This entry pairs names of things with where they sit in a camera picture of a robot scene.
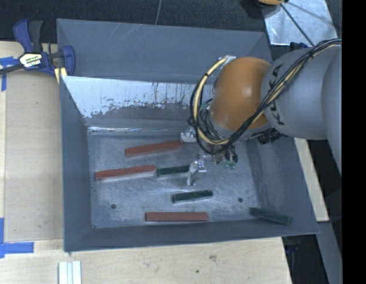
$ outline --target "blue clamp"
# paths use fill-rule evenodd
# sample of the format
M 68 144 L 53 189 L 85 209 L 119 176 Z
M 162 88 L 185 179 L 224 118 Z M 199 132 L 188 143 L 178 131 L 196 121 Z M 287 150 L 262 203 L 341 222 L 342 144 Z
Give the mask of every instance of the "blue clamp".
M 72 75 L 75 69 L 75 54 L 72 46 L 63 46 L 62 53 L 47 54 L 42 51 L 40 44 L 40 30 L 42 21 L 29 21 L 23 19 L 13 26 L 16 41 L 21 44 L 24 54 L 18 58 L 25 70 L 37 70 L 55 77 L 55 66 L 52 59 L 65 58 L 65 68 L 68 75 Z
M 3 68 L 0 69 L 0 75 L 5 75 L 9 72 L 13 72 L 18 69 L 36 70 L 48 74 L 56 78 L 56 67 L 53 65 L 53 59 L 64 57 L 64 66 L 67 74 L 70 76 L 75 69 L 75 52 L 72 46 L 63 46 L 62 51 L 51 54 L 50 46 L 49 53 L 42 51 L 42 45 L 40 44 L 40 30 L 42 21 L 29 21 L 28 19 L 17 22 L 13 27 L 13 32 L 17 42 L 21 44 L 24 49 L 22 54 L 15 62 L 9 58 L 2 58 Z M 2 91 L 7 88 L 7 78 L 2 80 Z
M 4 218 L 0 218 L 0 259 L 6 254 L 33 253 L 34 242 L 4 243 Z
M 3 68 L 6 68 L 7 66 L 12 66 L 19 64 L 20 61 L 18 61 L 16 58 L 13 57 L 4 57 L 0 58 L 0 65 Z M 7 74 L 3 74 L 3 77 L 1 78 L 1 91 L 5 91 L 7 89 Z

